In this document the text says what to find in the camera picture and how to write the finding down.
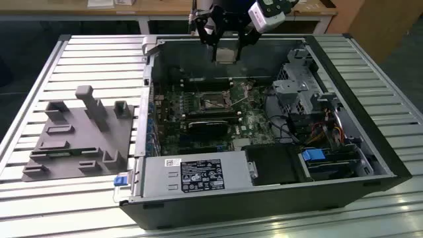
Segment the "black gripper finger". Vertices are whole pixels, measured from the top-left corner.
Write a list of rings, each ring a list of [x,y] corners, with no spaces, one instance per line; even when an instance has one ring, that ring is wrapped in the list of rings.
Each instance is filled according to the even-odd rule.
[[[212,33],[205,30],[208,20],[213,22]],[[196,30],[200,37],[200,42],[212,47],[210,61],[216,60],[217,43],[224,33],[225,19],[222,8],[212,5],[209,10],[197,11],[194,18]]]
[[[242,48],[256,44],[261,33],[257,32],[250,20],[236,20],[233,29],[237,32],[234,61],[238,61]]]

